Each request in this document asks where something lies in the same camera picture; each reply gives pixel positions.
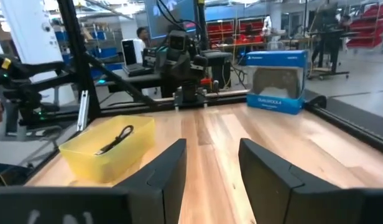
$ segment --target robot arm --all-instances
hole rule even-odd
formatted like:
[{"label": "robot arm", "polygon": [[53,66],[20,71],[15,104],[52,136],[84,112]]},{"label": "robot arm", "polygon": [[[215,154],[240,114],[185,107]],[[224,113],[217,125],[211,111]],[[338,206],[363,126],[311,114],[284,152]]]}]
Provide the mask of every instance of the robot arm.
[{"label": "robot arm", "polygon": [[272,20],[270,19],[270,16],[267,16],[264,20],[264,27],[263,32],[265,35],[270,35],[270,32],[272,30]]},{"label": "robot arm", "polygon": [[[63,71],[68,72],[68,74],[36,83],[32,83],[29,79],[38,73],[52,70],[55,70],[57,74]],[[71,70],[65,68],[63,62],[28,65],[10,56],[0,55],[0,85],[4,87],[3,95],[6,100],[18,105],[23,120],[30,124],[36,124],[40,121],[40,115],[34,111],[35,109],[46,112],[58,110],[57,106],[41,103],[42,96],[39,92],[70,83],[75,77]]]}]

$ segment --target metal beam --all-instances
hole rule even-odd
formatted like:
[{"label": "metal beam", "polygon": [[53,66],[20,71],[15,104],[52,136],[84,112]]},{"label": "metal beam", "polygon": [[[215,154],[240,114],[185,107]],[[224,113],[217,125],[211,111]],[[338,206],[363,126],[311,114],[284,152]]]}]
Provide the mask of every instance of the metal beam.
[{"label": "metal beam", "polygon": [[90,94],[90,105],[88,114],[94,120],[100,114],[99,99],[96,94],[95,83],[91,77],[91,70],[84,54],[86,52],[84,37],[75,12],[73,0],[58,0],[63,25],[68,33],[70,52],[73,55],[73,64],[76,70],[78,92],[81,96],[82,90],[88,90]]},{"label": "metal beam", "polygon": [[108,11],[114,13],[114,14],[117,15],[117,16],[122,16],[122,17],[125,17],[125,18],[127,18],[127,19],[134,20],[134,18],[132,18],[132,17],[130,17],[130,16],[127,16],[127,15],[124,15],[124,14],[122,14],[122,13],[120,13],[120,12],[117,12],[117,11],[115,11],[114,9],[110,8],[109,6],[106,6],[106,5],[104,5],[104,4],[101,4],[101,3],[98,2],[98,1],[95,1],[95,0],[85,0],[85,1],[86,1],[86,2],[89,2],[89,3],[91,3],[91,4],[94,4],[95,6],[99,6],[99,7],[101,7],[102,9],[108,10]]}]

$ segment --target game controller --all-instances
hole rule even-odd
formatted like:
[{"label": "game controller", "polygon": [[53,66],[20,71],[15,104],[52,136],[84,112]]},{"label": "game controller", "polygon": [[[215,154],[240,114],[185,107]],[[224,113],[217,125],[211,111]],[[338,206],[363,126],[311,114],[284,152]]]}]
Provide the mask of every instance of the game controller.
[{"label": "game controller", "polygon": [[286,89],[289,98],[298,98],[301,92],[298,70],[289,68],[258,68],[254,72],[251,91],[260,95],[268,87]]}]

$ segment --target laptop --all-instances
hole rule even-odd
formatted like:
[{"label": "laptop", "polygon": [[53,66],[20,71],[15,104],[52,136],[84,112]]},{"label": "laptop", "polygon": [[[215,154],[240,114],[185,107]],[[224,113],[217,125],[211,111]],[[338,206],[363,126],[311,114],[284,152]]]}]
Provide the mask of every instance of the laptop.
[{"label": "laptop", "polygon": [[154,69],[143,67],[142,51],[143,41],[139,39],[122,40],[122,52],[124,55],[123,70],[129,77],[151,74]]}]

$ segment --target table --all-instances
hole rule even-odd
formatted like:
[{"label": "table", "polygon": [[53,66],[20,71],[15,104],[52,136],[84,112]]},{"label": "table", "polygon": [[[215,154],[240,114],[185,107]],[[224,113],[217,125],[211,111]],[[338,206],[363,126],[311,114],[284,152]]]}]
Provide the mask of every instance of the table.
[{"label": "table", "polygon": [[[160,87],[161,88],[161,97],[172,97],[172,93],[174,93],[178,87],[177,82],[168,77],[168,78],[162,78],[162,76],[159,73],[151,73],[148,75],[139,75],[136,77],[129,77],[126,75],[124,70],[113,70],[113,73],[116,75],[119,75],[122,77],[123,80],[129,82],[132,84],[133,87],[137,88],[139,91],[141,91],[144,88],[154,88],[154,87]],[[111,93],[115,93],[118,91],[123,91],[118,87],[114,82],[107,81],[104,83],[99,83],[99,81],[95,82],[96,86],[108,86],[109,91]]]},{"label": "table", "polygon": [[[383,187],[383,155],[309,112],[280,114],[245,103],[144,114],[156,123],[156,146],[112,186],[179,138],[187,138],[181,224],[255,223],[241,179],[238,146],[250,138],[296,166],[342,188]],[[26,184],[102,186],[77,179],[57,155]]]},{"label": "table", "polygon": [[233,47],[252,47],[252,46],[265,46],[265,42],[242,43],[242,44],[218,44],[218,45],[213,45],[212,49],[231,49]]},{"label": "table", "polygon": [[300,48],[300,44],[309,44],[309,42],[311,41],[311,38],[310,37],[303,37],[303,38],[299,38],[299,39],[285,39],[285,40],[279,40],[281,42],[283,42],[285,45],[289,45],[291,47],[291,45],[294,45],[296,50],[299,50]]}]

